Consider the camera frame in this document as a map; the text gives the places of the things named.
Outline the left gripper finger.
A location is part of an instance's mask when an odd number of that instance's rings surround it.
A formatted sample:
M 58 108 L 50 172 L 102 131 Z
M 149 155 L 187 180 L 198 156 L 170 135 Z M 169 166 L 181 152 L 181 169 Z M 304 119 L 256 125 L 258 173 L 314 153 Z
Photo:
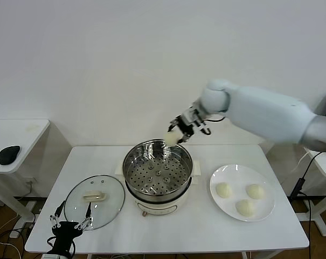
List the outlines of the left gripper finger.
M 88 208 L 86 210 L 85 218 L 75 226 L 76 229 L 86 229 L 86 228 L 88 228 L 88 226 L 92 222 L 91 212 L 92 212 L 92 203 L 90 202 L 88 204 Z
M 50 215 L 50 222 L 51 222 L 52 227 L 60 227 L 61 226 L 61 224 L 59 223 L 59 218 L 61 216 L 64 205 L 65 205 L 65 201 L 63 201 L 61 203 L 61 205 L 57 207 L 54 214 Z

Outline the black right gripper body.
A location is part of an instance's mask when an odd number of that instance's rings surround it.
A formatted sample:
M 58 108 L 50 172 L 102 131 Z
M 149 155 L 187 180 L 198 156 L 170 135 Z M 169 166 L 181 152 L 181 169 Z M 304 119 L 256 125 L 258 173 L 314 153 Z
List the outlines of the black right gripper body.
M 194 128 L 196 128 L 197 131 L 203 131 L 201 115 L 199 112 L 183 112 L 180 115 L 180 121 L 179 129 L 184 136 L 194 135 Z

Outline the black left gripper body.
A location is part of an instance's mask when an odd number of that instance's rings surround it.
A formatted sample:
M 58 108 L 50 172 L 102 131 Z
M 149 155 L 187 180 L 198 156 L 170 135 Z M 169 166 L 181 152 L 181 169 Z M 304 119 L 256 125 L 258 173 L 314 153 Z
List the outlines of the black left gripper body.
M 77 222 L 60 221 L 60 227 L 52 227 L 55 240 L 51 254 L 70 254 L 71 248 L 73 248 L 73 254 L 75 254 L 74 239 L 81 236 L 81 229 L 77 225 Z

